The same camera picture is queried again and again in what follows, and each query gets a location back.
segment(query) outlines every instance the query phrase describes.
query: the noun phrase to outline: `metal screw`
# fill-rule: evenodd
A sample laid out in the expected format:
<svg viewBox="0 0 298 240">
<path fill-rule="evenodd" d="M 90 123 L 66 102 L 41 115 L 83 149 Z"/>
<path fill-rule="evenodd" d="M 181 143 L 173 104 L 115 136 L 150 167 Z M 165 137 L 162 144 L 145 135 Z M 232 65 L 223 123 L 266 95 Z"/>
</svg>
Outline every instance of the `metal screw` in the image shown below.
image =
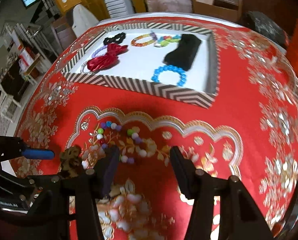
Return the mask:
<svg viewBox="0 0 298 240">
<path fill-rule="evenodd" d="M 198 176 L 202 176 L 203 174 L 205 174 L 205 172 L 202 169 L 196 169 L 195 173 Z"/>
<path fill-rule="evenodd" d="M 60 177 L 59 176 L 54 176 L 51 179 L 51 181 L 54 182 L 54 183 L 58 182 L 59 180 L 60 180 Z"/>
<path fill-rule="evenodd" d="M 26 197 L 25 197 L 24 195 L 20 195 L 20 199 L 21 199 L 22 201 L 24 201 L 24 200 L 26 200 Z"/>
<path fill-rule="evenodd" d="M 233 181 L 233 182 L 238 182 L 239 181 L 239 178 L 237 176 L 231 176 L 230 179 Z"/>
<path fill-rule="evenodd" d="M 85 171 L 85 173 L 86 173 L 87 175 L 93 175 L 93 174 L 94 174 L 94 169 L 87 169 L 87 170 Z"/>
</svg>

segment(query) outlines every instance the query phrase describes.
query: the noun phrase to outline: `black scrunchie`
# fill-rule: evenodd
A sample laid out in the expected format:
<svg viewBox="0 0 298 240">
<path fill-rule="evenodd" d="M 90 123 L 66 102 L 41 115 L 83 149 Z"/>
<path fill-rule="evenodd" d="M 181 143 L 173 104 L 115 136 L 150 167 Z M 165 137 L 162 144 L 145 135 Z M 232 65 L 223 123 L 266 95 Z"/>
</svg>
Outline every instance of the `black scrunchie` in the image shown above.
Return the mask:
<svg viewBox="0 0 298 240">
<path fill-rule="evenodd" d="M 123 42 L 124 39 L 125 39 L 125 33 L 118 33 L 113 38 L 105 38 L 103 41 L 103 44 L 104 45 L 108 45 L 109 43 L 120 44 Z"/>
</svg>

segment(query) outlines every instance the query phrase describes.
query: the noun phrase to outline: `red satin bow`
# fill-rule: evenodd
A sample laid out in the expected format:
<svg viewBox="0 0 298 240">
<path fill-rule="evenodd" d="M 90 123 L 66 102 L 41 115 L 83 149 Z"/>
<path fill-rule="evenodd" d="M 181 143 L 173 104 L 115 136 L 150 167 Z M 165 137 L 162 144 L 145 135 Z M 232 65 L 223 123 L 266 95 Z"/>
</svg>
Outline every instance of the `red satin bow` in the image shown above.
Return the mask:
<svg viewBox="0 0 298 240">
<path fill-rule="evenodd" d="M 112 67 L 118 61 L 117 55 L 125 52 L 127 48 L 128 45 L 120 46 L 116 43 L 109 43 L 106 54 L 88 61 L 88 69 L 91 71 L 98 71 Z"/>
</svg>

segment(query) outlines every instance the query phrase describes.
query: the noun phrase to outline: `white pom pom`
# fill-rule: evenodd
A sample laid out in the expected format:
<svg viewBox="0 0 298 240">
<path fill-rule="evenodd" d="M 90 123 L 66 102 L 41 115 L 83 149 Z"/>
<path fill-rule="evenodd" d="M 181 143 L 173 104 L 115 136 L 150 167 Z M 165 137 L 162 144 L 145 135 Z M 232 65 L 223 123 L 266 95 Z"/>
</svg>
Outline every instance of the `white pom pom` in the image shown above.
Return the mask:
<svg viewBox="0 0 298 240">
<path fill-rule="evenodd" d="M 144 158 L 144 157 L 147 156 L 147 152 L 146 152 L 145 150 L 141 150 L 141 151 L 139 151 L 139 155 L 140 155 L 142 158 Z"/>
<path fill-rule="evenodd" d="M 98 140 L 101 140 L 102 138 L 103 138 L 103 135 L 100 134 L 100 133 L 98 133 L 98 134 L 97 134 L 97 139 L 98 139 Z"/>
<path fill-rule="evenodd" d="M 131 138 L 133 139 L 133 140 L 135 140 L 136 138 L 138 138 L 139 137 L 139 134 L 137 134 L 136 132 L 134 132 L 132 135 L 131 135 Z"/>
<path fill-rule="evenodd" d="M 123 163 L 126 163 L 126 162 L 128 161 L 128 157 L 127 157 L 126 155 L 123 155 L 123 156 L 121 157 L 121 161 L 122 161 Z"/>
<path fill-rule="evenodd" d="M 112 129 L 112 130 L 115 130 L 115 129 L 116 129 L 116 123 L 115 123 L 115 122 L 113 122 L 113 123 L 111 124 L 111 129 Z"/>
</svg>

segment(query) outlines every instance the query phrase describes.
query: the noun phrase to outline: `black and white chevron pattern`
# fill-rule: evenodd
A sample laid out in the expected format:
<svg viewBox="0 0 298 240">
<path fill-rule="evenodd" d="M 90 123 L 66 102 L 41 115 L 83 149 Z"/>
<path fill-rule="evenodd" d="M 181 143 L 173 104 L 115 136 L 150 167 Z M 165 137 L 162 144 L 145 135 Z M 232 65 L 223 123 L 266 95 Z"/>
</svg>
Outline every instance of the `black and white chevron pattern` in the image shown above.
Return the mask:
<svg viewBox="0 0 298 240">
<path fill-rule="evenodd" d="M 122 25 L 111 25 L 104 29 L 104 31 L 99 34 L 95 39 L 89 42 L 86 46 L 81 48 L 77 54 L 68 62 L 68 64 L 63 68 L 61 73 L 63 76 L 71 82 L 86 83 L 92 85 L 106 86 L 117 89 L 129 90 L 134 92 L 139 92 L 143 94 L 168 98 L 184 103 L 188 103 L 195 106 L 202 106 L 209 108 L 215 101 L 215 97 L 219 92 L 219 59 L 216 55 L 216 65 L 217 65 L 217 76 L 214 78 L 216 84 L 214 84 L 214 93 L 197 92 L 189 88 L 177 87 L 174 85 L 165 85 L 162 83 L 150 82 L 147 80 L 140 80 L 134 78 L 117 77 L 117 76 L 107 76 L 107 75 L 96 75 L 93 73 L 70 73 L 70 70 L 75 66 L 75 64 L 82 58 L 88 48 L 90 48 L 96 41 L 98 41 L 102 36 L 108 32 L 112 31 L 122 31 L 129 29 L 166 29 L 166 30 L 177 30 L 185 31 L 189 33 L 198 34 L 210 34 L 213 35 L 212 31 L 205 28 L 200 28 L 192 25 L 182 25 L 182 24 L 170 24 L 170 23 L 153 23 L 153 22 L 143 22 L 143 23 L 129 23 Z"/>
<path fill-rule="evenodd" d="M 88 73 L 65 73 L 64 77 L 70 82 L 79 82 L 134 91 L 185 102 L 195 106 L 202 106 L 205 108 L 209 108 L 214 102 L 214 95 L 174 85 L 150 82 L 147 80 Z"/>
</svg>

